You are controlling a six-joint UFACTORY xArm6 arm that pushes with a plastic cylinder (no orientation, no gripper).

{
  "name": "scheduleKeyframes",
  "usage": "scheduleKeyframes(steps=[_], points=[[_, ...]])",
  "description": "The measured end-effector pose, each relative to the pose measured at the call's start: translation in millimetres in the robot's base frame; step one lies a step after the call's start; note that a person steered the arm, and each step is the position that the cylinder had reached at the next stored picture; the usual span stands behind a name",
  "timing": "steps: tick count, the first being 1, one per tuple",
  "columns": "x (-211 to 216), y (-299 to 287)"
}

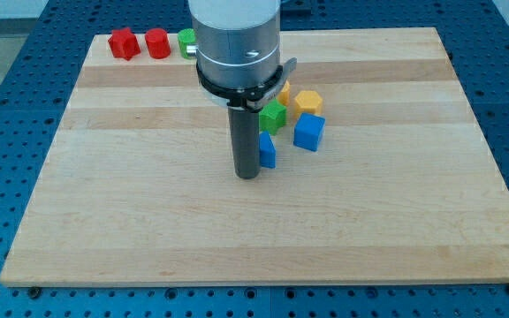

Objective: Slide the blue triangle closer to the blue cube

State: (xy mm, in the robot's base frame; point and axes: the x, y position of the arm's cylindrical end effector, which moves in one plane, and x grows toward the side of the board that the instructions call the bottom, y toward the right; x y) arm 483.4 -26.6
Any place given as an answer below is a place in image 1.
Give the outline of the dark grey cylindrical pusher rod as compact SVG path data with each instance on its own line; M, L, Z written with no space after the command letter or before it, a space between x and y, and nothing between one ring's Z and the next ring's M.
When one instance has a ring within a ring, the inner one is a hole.
M260 172L259 115L246 110L228 110L235 173L256 178Z

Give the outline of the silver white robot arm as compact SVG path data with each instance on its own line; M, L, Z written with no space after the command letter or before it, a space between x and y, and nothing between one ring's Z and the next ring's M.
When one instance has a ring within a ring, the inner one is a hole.
M190 0L198 74L226 90L266 83L280 62L278 0ZM247 102L226 102L235 173L255 178L260 171L259 115Z

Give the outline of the yellow block behind arm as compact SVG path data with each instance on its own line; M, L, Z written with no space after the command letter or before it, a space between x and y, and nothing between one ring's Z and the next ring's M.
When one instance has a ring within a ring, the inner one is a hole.
M286 81L285 85L281 89L280 93L277 95L277 101L287 107L290 102L290 92L291 92L291 86L289 81Z

